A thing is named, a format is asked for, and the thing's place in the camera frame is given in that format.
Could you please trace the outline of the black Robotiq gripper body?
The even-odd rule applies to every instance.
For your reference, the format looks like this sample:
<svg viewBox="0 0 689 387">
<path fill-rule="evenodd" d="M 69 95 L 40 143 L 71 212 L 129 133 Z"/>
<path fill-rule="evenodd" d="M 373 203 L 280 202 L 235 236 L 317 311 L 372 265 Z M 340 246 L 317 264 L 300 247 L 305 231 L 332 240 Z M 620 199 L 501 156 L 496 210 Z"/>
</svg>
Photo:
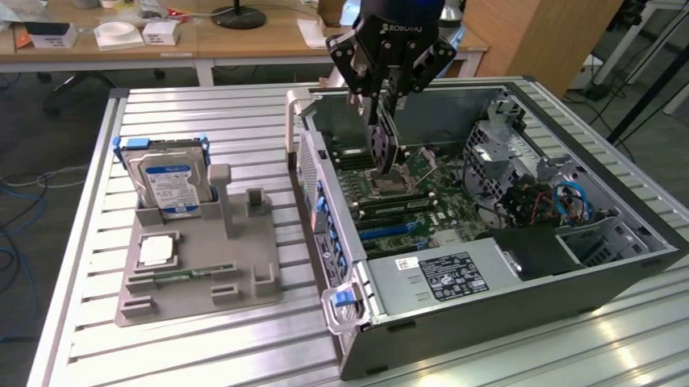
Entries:
<svg viewBox="0 0 689 387">
<path fill-rule="evenodd" d="M 444 1 L 362 1 L 354 36 L 370 69 L 416 64 L 440 36 Z"/>
</svg>

